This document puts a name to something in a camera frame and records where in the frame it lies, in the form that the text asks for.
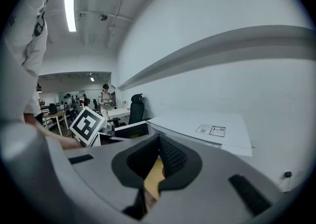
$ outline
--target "ceiling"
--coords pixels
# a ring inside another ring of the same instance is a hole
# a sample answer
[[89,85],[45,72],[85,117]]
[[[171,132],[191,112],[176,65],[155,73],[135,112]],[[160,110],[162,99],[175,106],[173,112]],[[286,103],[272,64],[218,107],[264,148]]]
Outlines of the ceiling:
[[[84,45],[101,43],[107,49],[117,50],[128,27],[147,0],[75,0],[76,33],[68,31],[64,0],[49,0],[45,19],[48,27],[47,42],[54,44],[59,39],[72,37]],[[100,21],[100,14],[107,20]]]
[[39,82],[46,80],[60,80],[60,79],[89,79],[94,78],[95,81],[109,80],[111,77],[110,73],[92,73],[91,72],[72,72],[72,73],[60,73],[60,74],[49,74],[40,75]]

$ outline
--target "office room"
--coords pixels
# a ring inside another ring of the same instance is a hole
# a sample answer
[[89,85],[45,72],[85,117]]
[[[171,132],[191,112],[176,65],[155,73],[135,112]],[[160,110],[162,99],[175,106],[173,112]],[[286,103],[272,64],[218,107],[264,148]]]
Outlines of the office room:
[[[300,0],[42,0],[25,44],[14,32],[34,2],[21,0],[4,31],[3,104],[16,106],[0,113],[4,166],[35,215],[271,223],[307,188],[316,39]],[[29,61],[8,52],[19,40]],[[16,146],[38,154],[6,155]],[[18,179],[39,171],[43,194]],[[48,207],[65,198],[71,214]]]

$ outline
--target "fluorescent light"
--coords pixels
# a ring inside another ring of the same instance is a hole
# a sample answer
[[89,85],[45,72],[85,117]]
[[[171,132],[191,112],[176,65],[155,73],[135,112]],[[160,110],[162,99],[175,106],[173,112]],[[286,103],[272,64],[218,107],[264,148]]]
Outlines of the fluorescent light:
[[75,0],[65,0],[65,12],[66,12],[69,32],[76,32],[74,7],[75,7]]

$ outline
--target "person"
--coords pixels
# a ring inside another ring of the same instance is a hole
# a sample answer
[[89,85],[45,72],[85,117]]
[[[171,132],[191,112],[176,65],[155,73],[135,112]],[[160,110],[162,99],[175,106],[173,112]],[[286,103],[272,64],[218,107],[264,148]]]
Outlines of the person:
[[[43,55],[46,51],[47,24],[44,19],[46,0],[21,0],[12,13],[3,32],[0,46],[2,53],[11,56],[10,62],[22,66],[28,75],[28,80],[36,83],[40,74]],[[58,140],[63,149],[81,148],[81,144],[72,138],[62,137],[45,129],[34,117],[38,112],[38,97],[28,91],[28,101],[17,106],[19,111],[24,108],[23,120],[36,127],[45,137]]]
[[38,83],[36,86],[36,96],[39,102],[39,108],[36,113],[33,114],[34,118],[40,123],[43,124],[43,112],[41,111],[40,107],[45,105],[45,101],[40,99],[39,91],[41,91],[40,84]]
[[84,98],[84,100],[83,100],[83,105],[85,106],[85,107],[87,107],[88,106],[88,98],[87,98],[87,96],[84,94],[83,95],[83,98]]
[[109,93],[109,85],[104,84],[103,85],[103,91],[101,92],[101,97],[99,97],[99,105],[102,116],[105,118],[105,121],[108,121],[110,118],[108,116],[108,112],[112,108],[110,106],[110,103],[112,102],[111,94]]
[[75,111],[74,111],[74,107],[73,107],[73,99],[71,98],[71,95],[69,93],[67,93],[67,98],[68,98],[68,107],[69,107],[69,115],[70,115],[70,121],[69,123],[73,123],[75,120]]

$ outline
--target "white table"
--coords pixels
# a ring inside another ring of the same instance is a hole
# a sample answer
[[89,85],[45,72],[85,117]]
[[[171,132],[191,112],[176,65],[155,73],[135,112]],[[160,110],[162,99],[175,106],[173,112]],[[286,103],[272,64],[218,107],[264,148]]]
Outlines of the white table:
[[57,120],[57,126],[58,126],[58,129],[59,129],[59,133],[60,133],[60,135],[62,136],[63,134],[62,134],[62,132],[61,132],[60,124],[59,124],[59,119],[58,119],[59,116],[63,116],[63,117],[64,117],[67,130],[69,130],[68,122],[67,122],[67,117],[66,117],[66,111],[58,112],[58,113],[55,113],[55,114],[52,114],[52,115],[44,114],[43,118],[45,119],[45,123],[46,123],[46,128],[47,128],[47,129],[48,129],[47,119],[56,118],[56,120]]
[[119,109],[113,109],[111,111],[108,111],[108,115],[110,119],[129,116],[129,114],[130,114],[130,110],[128,110],[127,108],[119,108]]
[[[240,114],[172,111],[150,119],[148,123],[165,134],[218,147],[236,155],[252,156],[250,139]],[[225,136],[196,132],[201,124],[225,127]]]

